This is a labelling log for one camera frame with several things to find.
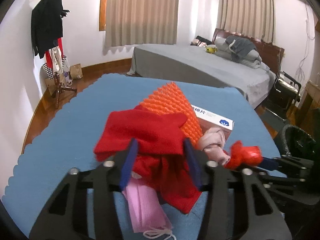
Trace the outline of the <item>red plastic bag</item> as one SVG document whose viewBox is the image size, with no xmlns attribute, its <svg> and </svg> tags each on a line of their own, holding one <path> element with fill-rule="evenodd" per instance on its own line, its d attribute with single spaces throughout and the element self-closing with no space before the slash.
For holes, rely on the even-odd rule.
<svg viewBox="0 0 320 240">
<path fill-rule="evenodd" d="M 230 170 L 236 170 L 241 165 L 258 166 L 263 161 L 263 156 L 258 146 L 244 146 L 240 140 L 230 147 L 229 154 L 231 158 L 223 166 Z"/>
</svg>

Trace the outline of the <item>white medicine box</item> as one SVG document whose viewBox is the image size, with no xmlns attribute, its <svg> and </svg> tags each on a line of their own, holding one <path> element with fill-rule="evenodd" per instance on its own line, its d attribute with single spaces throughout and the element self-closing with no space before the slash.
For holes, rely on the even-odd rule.
<svg viewBox="0 0 320 240">
<path fill-rule="evenodd" d="M 215 127 L 221 129 L 225 134 L 225 139 L 227 140 L 233 131 L 234 128 L 234 121 L 218 115 L 216 113 L 210 112 L 206 109 L 203 109 L 201 107 L 191 105 L 193 108 L 193 111 L 200 123 L 201 128 L 204 131 L 207 131 L 208 129 Z"/>
</svg>

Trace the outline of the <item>pink face mask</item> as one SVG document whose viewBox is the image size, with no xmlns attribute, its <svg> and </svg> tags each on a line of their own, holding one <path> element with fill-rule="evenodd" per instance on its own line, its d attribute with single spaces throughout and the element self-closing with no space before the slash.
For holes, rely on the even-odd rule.
<svg viewBox="0 0 320 240">
<path fill-rule="evenodd" d="M 142 233 L 147 239 L 176 239 L 157 192 L 145 183 L 142 176 L 132 172 L 122 193 L 127 200 L 134 233 Z"/>
</svg>

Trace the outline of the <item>red cloth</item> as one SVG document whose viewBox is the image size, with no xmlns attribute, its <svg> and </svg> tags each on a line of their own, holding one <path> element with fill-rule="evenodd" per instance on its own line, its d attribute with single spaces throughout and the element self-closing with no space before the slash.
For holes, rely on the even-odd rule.
<svg viewBox="0 0 320 240">
<path fill-rule="evenodd" d="M 103 161 L 136 139 L 133 171 L 168 204 L 188 214 L 201 193 L 193 185 L 183 152 L 186 136 L 181 127 L 187 120 L 183 113 L 158 115 L 142 106 L 111 112 L 93 152 Z"/>
</svg>

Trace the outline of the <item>black lined trash bin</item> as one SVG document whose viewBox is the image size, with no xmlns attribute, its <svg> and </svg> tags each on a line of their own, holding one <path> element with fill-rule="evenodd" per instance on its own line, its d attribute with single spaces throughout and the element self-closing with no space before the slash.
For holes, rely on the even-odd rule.
<svg viewBox="0 0 320 240">
<path fill-rule="evenodd" d="M 285 125 L 274 138 L 280 155 L 308 160 L 316 158 L 316 141 L 297 126 Z"/>
</svg>

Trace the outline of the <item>grey floor mat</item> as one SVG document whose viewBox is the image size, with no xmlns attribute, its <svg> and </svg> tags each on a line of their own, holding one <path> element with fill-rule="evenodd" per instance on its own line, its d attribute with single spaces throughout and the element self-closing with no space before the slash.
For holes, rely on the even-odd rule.
<svg viewBox="0 0 320 240">
<path fill-rule="evenodd" d="M 282 117 L 270 111 L 269 109 L 266 109 L 264 113 L 260 116 L 260 118 L 268 125 L 270 125 L 276 132 L 281 131 L 285 125 L 290 124 L 289 119 L 283 119 Z"/>
</svg>

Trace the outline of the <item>pink sock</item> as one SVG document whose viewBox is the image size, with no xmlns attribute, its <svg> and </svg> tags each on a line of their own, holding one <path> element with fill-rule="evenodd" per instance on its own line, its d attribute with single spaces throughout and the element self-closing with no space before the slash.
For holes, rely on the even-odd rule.
<svg viewBox="0 0 320 240">
<path fill-rule="evenodd" d="M 218 164 L 226 165 L 231 157 L 223 151 L 226 143 L 225 134 L 222 129 L 212 127 L 205 131 L 197 142 L 197 149 L 203 151 L 209 158 Z"/>
</svg>

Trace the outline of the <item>blue table cloth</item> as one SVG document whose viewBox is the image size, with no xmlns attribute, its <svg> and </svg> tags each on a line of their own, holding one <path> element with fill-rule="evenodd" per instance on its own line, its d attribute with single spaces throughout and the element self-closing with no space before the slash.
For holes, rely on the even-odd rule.
<svg viewBox="0 0 320 240">
<path fill-rule="evenodd" d="M 70 168 L 87 171 L 98 166 L 93 150 L 108 115 L 134 108 L 164 84 L 160 79 L 105 74 L 56 113 L 19 157 L 2 197 L 8 214 L 25 235 Z M 184 82 L 178 86 L 192 105 L 234 121 L 226 148 L 241 141 L 245 146 L 258 146 L 267 158 L 279 155 L 265 125 L 237 89 Z"/>
</svg>

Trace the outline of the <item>wooden headboard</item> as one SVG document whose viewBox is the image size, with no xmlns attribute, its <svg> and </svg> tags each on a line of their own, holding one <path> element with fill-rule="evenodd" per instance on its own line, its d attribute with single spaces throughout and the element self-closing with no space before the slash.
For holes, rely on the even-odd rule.
<svg viewBox="0 0 320 240">
<path fill-rule="evenodd" d="M 275 46 L 272 43 L 266 43 L 259 39 L 245 36 L 240 33 L 225 31 L 218 28 L 216 28 L 214 31 L 212 42 L 214 42 L 217 37 L 227 38 L 232 35 L 249 39 L 256 46 L 263 63 L 265 63 L 274 74 L 278 74 L 278 72 L 281 70 L 281 63 L 285 52 L 283 48 Z"/>
</svg>

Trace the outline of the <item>grey folded quilt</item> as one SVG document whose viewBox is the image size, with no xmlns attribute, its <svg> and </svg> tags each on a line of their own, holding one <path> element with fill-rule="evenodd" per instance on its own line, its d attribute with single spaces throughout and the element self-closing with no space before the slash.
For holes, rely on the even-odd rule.
<svg viewBox="0 0 320 240">
<path fill-rule="evenodd" d="M 218 37 L 214 41 L 217 48 L 216 56 L 222 57 L 235 63 L 240 63 L 257 69 L 261 66 L 262 58 L 253 42 L 247 38 L 235 35 L 227 38 Z"/>
</svg>

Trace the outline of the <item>wooden coat rack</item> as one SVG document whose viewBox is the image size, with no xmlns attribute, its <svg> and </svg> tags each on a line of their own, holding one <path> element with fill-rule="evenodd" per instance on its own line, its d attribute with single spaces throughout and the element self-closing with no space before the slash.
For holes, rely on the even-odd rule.
<svg viewBox="0 0 320 240">
<path fill-rule="evenodd" d="M 57 74 L 57 73 L 54 74 L 54 83 L 55 83 L 56 89 L 52 93 L 52 98 L 55 98 L 55 100 L 56 100 L 55 108 L 58 109 L 59 108 L 60 94 L 63 91 L 72 91 L 72 92 L 76 93 L 77 89 L 76 88 L 72 88 L 72 87 L 68 87 L 68 86 L 64 86 L 63 83 L 60 81 L 60 75 Z"/>
</svg>

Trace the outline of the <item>brown paper bag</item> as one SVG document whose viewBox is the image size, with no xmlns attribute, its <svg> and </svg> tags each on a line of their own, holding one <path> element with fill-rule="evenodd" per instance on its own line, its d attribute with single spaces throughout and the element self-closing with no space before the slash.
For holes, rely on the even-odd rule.
<svg viewBox="0 0 320 240">
<path fill-rule="evenodd" d="M 81 64 L 75 64 L 70 66 L 69 69 L 71 79 L 81 79 L 83 77 Z"/>
</svg>

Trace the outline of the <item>red hanging garment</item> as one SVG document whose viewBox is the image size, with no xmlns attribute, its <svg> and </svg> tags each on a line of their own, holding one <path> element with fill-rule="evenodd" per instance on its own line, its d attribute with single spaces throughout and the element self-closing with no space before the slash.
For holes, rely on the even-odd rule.
<svg viewBox="0 0 320 240">
<path fill-rule="evenodd" d="M 63 71 L 63 45 L 62 38 L 57 39 L 57 46 L 49 49 L 45 52 L 46 63 L 49 68 L 53 70 L 54 73 L 61 73 Z"/>
</svg>

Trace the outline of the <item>left beige curtain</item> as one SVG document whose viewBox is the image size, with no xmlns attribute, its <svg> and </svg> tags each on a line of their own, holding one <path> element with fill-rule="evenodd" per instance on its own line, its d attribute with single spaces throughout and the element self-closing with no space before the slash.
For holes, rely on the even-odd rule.
<svg viewBox="0 0 320 240">
<path fill-rule="evenodd" d="M 107 0 L 105 46 L 175 44 L 178 0 Z"/>
</svg>

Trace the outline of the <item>black jacket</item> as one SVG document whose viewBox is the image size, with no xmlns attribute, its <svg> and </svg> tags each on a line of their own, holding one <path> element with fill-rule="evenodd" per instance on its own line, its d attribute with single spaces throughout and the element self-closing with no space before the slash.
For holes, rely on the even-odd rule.
<svg viewBox="0 0 320 240">
<path fill-rule="evenodd" d="M 34 55 L 44 58 L 45 52 L 57 46 L 63 37 L 62 0 L 40 0 L 31 13 L 31 43 Z"/>
</svg>

